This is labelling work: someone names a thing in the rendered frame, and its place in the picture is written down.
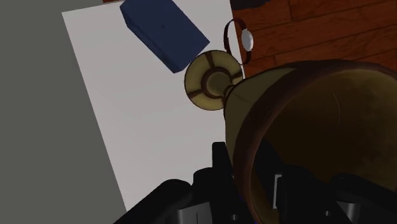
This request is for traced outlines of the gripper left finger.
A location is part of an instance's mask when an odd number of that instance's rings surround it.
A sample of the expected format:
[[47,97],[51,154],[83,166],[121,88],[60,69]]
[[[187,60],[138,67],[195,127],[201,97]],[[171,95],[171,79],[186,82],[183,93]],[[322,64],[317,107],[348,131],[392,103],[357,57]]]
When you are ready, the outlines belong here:
[[192,184],[164,181],[114,224],[249,224],[226,144],[212,144],[212,166],[195,171]]

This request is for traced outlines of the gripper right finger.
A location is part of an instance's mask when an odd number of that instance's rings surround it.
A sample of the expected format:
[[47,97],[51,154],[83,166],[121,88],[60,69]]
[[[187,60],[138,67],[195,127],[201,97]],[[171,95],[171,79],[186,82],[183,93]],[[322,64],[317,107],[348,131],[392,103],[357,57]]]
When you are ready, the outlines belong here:
[[280,224],[397,224],[397,193],[348,173],[328,183],[299,165],[285,165],[262,140],[254,171]]

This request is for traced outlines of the gold and brown goblet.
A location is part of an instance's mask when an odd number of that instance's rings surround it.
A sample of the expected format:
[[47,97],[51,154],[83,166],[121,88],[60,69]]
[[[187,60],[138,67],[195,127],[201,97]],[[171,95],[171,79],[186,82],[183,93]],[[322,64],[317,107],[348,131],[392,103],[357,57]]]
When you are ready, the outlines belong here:
[[254,166],[267,140],[284,163],[322,181],[347,172],[397,191],[397,71],[371,62],[291,62],[245,78],[229,54],[199,55],[185,73],[188,98],[222,110],[235,182],[259,224],[276,224]]

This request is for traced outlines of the dark blue box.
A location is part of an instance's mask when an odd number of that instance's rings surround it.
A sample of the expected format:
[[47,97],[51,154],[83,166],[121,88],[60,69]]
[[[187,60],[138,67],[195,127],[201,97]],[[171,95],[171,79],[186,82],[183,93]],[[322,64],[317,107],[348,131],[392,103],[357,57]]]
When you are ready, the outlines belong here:
[[120,11],[129,30],[173,73],[210,43],[173,0],[124,0]]

